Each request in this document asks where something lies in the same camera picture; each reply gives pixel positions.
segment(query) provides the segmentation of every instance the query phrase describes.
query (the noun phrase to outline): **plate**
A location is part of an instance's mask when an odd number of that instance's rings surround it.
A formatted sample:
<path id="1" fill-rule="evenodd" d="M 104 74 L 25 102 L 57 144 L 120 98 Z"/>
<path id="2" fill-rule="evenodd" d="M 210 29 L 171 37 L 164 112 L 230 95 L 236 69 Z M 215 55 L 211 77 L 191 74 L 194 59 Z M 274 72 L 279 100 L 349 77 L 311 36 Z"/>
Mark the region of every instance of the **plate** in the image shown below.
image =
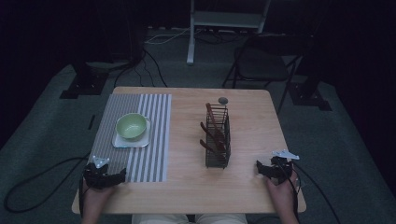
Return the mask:
<path id="1" fill-rule="evenodd" d="M 145 117 L 146 119 L 146 124 L 147 124 L 147 128 L 145 133 L 143 134 L 142 138 L 138 141 L 130 141 L 126 138 L 123 138 L 121 136 L 119 136 L 116 132 L 116 130 L 114 129 L 114 133 L 113 133 L 113 138 L 112 138 L 112 144 L 113 147 L 145 147 L 149 144 L 149 140 L 151 137 L 151 120 L 147 117 Z"/>

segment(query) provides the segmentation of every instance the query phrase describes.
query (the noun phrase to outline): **white pants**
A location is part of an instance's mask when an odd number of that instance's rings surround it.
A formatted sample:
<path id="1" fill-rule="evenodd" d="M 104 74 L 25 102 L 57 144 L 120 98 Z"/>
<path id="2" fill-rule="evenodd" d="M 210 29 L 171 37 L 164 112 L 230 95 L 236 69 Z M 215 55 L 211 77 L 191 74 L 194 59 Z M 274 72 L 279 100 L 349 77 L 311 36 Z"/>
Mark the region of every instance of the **white pants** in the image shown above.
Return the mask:
<path id="1" fill-rule="evenodd" d="M 199 224 L 247 224 L 245 214 L 203 214 L 195 215 Z M 133 214 L 132 224 L 189 224 L 186 215 L 143 215 Z"/>

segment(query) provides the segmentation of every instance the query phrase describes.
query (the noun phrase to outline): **hand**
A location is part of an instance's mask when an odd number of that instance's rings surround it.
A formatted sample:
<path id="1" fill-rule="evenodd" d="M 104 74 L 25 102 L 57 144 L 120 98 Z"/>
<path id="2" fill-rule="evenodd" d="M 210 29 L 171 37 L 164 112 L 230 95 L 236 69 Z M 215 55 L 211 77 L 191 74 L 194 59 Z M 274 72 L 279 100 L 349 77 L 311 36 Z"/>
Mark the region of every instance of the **hand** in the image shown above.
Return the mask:
<path id="1" fill-rule="evenodd" d="M 94 224 L 97 222 L 108 198 L 113 194 L 114 190 L 114 187 L 106 189 L 89 189 L 84 180 L 83 192 L 85 193 L 82 224 Z"/>
<path id="2" fill-rule="evenodd" d="M 296 186 L 297 174 L 293 171 L 290 177 L 291 183 Z M 298 223 L 294 215 L 294 191 L 288 180 L 280 185 L 275 185 L 267 176 L 264 177 L 265 185 L 271 196 L 274 208 L 283 224 Z"/>

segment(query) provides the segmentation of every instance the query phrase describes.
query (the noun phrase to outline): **table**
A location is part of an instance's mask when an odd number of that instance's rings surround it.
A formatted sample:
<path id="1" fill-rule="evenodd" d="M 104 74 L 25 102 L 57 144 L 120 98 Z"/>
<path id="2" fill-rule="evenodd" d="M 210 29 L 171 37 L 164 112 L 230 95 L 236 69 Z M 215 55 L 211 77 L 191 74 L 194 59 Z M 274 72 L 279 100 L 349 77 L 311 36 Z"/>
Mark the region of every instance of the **table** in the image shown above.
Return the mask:
<path id="1" fill-rule="evenodd" d="M 270 165 L 272 151 L 287 148 L 268 91 L 117 87 L 113 93 L 172 94 L 168 173 L 164 182 L 118 185 L 104 213 L 275 212 L 255 167 L 256 160 Z M 225 169 L 206 168 L 200 122 L 206 118 L 205 103 L 216 104 L 220 97 L 229 100 L 231 158 Z M 302 192 L 298 198 L 303 212 Z M 77 195 L 72 210 L 79 212 Z"/>
<path id="2" fill-rule="evenodd" d="M 197 11 L 195 10 L 194 0 L 191 0 L 190 41 L 189 51 L 187 53 L 187 64 L 193 65 L 194 63 L 195 25 L 254 28 L 257 29 L 257 33 L 262 33 L 270 4 L 271 0 L 265 1 L 262 14 L 248 14 L 236 12 Z"/>

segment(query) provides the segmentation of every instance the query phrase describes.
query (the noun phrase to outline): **placemat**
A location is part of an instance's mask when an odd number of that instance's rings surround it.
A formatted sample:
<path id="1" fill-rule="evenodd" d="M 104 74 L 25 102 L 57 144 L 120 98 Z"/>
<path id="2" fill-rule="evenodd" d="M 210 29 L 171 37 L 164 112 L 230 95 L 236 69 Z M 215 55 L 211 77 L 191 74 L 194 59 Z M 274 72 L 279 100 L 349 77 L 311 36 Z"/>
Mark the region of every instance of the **placemat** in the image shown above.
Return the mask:
<path id="1" fill-rule="evenodd" d="M 110 158 L 108 173 L 127 169 L 126 182 L 166 180 L 171 94 L 111 94 L 93 143 L 92 156 Z M 151 137 L 145 147 L 112 145 L 116 122 L 122 115 L 139 113 L 151 120 Z"/>

